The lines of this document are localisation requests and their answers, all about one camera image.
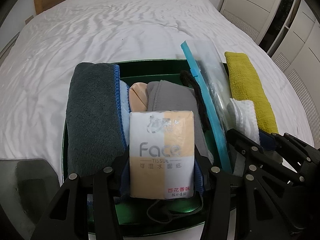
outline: yellow towel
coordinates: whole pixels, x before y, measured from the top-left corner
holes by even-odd
[[[275,115],[263,91],[259,76],[244,53],[225,52],[232,97],[252,100],[258,127],[267,133],[278,133]]]

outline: bed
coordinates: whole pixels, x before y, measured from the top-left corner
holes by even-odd
[[[35,0],[43,12],[23,28],[0,68],[0,158],[43,158],[62,183],[62,137],[75,66],[185,58],[180,44],[190,39],[212,40],[224,62],[225,51],[246,53],[271,103],[279,133],[314,145],[290,82],[208,0],[60,1],[45,6],[47,0]]]

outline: blue towel edge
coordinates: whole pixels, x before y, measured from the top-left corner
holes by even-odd
[[[117,112],[118,112],[118,118],[119,118],[119,124],[120,124],[121,140],[122,140],[122,144],[123,144],[124,149],[126,149],[127,144],[125,142],[123,125],[122,125],[122,116],[121,116],[120,67],[119,67],[119,65],[116,65],[116,64],[114,66],[115,66],[116,106],[117,106]]]

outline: tissue pack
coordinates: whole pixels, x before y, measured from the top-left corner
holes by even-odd
[[[131,112],[131,197],[193,196],[194,145],[192,111]]]

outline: green tray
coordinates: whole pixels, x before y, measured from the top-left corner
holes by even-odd
[[[189,71],[188,62],[184,59],[157,59],[117,62],[120,66],[120,79],[129,86],[136,82],[149,83],[151,81],[167,80],[180,84],[180,71]],[[205,133],[205,139],[210,152],[215,159],[215,166],[220,166],[219,155],[215,145],[212,131]],[[65,180],[68,176],[68,131],[65,125],[62,143],[62,175]],[[169,232],[175,232],[204,223],[208,203],[204,199],[204,206],[201,211],[183,218],[173,220],[167,225],[153,222],[146,215],[147,208],[154,203],[154,200],[128,198],[116,205],[116,212],[120,224],[121,233],[124,237],[129,236],[150,236]],[[166,206],[171,212],[187,213],[196,210],[201,206],[201,198],[197,193],[188,199],[167,200]],[[88,228],[94,233],[91,210],[88,210]]]

